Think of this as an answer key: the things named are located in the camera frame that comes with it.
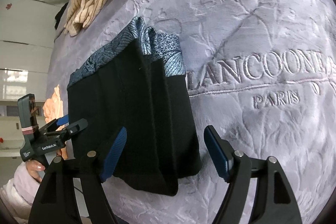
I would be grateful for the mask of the pink fleece sleeve forearm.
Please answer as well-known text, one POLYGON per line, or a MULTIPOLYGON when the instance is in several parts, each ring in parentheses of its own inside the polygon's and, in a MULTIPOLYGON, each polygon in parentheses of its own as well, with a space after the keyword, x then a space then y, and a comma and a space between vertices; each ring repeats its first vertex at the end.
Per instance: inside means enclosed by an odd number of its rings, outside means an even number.
POLYGON ((27 172, 26 162, 22 162, 14 177, 1 187, 1 200, 18 223, 28 223, 39 186, 27 172))

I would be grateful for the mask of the person's left hand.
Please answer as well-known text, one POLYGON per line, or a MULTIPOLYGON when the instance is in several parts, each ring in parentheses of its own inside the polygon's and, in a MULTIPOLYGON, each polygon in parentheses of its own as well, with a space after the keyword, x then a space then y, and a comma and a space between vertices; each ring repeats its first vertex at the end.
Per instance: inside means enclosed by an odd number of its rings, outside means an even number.
POLYGON ((29 160, 26 162, 26 169, 29 175, 38 183, 42 182, 39 172, 45 171, 45 167, 36 160, 29 160))

